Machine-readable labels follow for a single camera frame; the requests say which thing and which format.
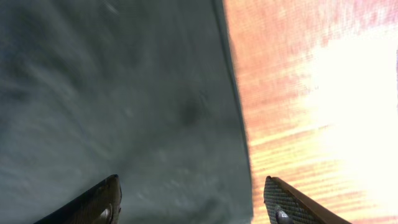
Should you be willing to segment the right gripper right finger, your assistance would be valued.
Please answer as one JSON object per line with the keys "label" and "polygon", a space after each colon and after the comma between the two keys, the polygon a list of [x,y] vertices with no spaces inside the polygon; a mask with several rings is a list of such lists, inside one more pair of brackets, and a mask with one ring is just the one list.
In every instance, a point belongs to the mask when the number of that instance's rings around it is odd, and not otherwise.
{"label": "right gripper right finger", "polygon": [[264,204],[274,224],[349,224],[278,177],[266,177]]}

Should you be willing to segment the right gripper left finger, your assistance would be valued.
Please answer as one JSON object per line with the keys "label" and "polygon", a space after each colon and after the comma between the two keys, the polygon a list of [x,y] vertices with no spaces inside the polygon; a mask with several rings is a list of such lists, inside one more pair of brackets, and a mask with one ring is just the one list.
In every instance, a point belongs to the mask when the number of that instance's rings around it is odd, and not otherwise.
{"label": "right gripper left finger", "polygon": [[119,176],[113,174],[35,224],[117,224],[121,199]]}

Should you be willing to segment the black polo shirt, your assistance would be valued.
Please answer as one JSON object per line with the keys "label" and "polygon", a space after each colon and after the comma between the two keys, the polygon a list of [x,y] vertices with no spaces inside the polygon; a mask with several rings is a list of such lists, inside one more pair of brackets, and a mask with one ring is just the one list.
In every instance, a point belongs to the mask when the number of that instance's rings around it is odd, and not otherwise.
{"label": "black polo shirt", "polygon": [[1,222],[118,175],[121,223],[249,223],[221,1],[1,2]]}

